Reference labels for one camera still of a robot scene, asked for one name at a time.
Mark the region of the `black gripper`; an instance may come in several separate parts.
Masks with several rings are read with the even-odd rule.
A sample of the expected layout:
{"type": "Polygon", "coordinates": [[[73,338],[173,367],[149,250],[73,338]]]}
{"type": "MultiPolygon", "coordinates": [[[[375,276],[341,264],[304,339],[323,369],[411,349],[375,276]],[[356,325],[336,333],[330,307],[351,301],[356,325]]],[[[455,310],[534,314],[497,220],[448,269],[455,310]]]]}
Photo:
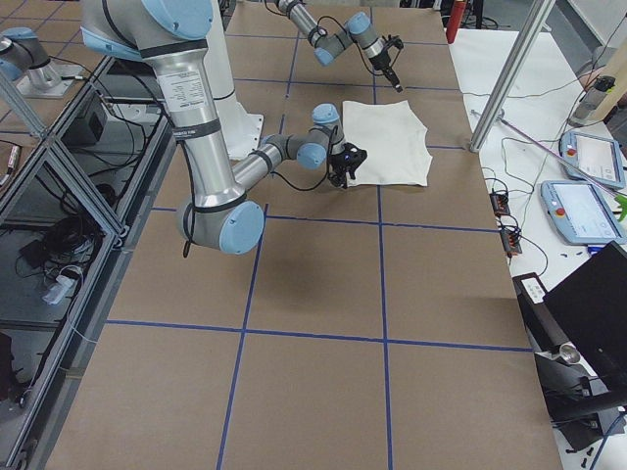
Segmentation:
{"type": "Polygon", "coordinates": [[[367,159],[367,151],[351,143],[345,143],[343,149],[329,158],[331,171],[328,179],[334,187],[347,189],[349,181],[356,178],[356,171],[367,159]]]}
{"type": "Polygon", "coordinates": [[[384,73],[384,76],[392,87],[400,93],[403,91],[403,86],[393,70],[393,60],[389,55],[391,48],[396,48],[398,51],[404,48],[403,40],[399,35],[387,35],[377,38],[366,48],[366,56],[373,66],[373,69],[384,73]]]}

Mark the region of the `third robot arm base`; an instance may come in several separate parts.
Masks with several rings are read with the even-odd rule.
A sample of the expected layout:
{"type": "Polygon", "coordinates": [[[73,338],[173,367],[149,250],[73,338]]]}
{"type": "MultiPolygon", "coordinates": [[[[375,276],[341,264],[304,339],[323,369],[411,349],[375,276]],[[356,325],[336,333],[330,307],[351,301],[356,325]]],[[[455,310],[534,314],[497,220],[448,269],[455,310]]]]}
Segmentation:
{"type": "Polygon", "coordinates": [[[83,67],[51,59],[34,31],[25,26],[1,32],[1,72],[28,98],[62,98],[83,67]]]}

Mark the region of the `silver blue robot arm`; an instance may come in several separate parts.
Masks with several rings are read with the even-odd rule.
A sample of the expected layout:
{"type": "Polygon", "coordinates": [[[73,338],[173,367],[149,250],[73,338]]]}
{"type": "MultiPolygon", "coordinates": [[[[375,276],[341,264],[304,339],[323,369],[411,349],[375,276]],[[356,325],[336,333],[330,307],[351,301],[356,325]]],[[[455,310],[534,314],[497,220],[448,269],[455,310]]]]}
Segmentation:
{"type": "Polygon", "coordinates": [[[325,165],[325,179],[347,187],[367,153],[347,142],[335,107],[322,104],[307,134],[272,135],[232,163],[205,68],[213,22],[209,1],[86,1],[81,32],[88,48],[154,71],[190,178],[190,199],[177,211],[187,246],[242,255],[265,228],[265,213],[248,192],[280,164],[325,165]]]}
{"type": "Polygon", "coordinates": [[[371,75],[383,76],[398,93],[403,91],[393,69],[396,60],[392,60],[389,54],[391,48],[396,48],[398,52],[403,50],[404,43],[399,35],[380,35],[364,12],[357,12],[344,23],[339,23],[330,16],[315,19],[303,1],[273,1],[273,4],[275,14],[289,19],[306,37],[322,66],[330,66],[355,44],[360,50],[364,67],[371,75]]]}

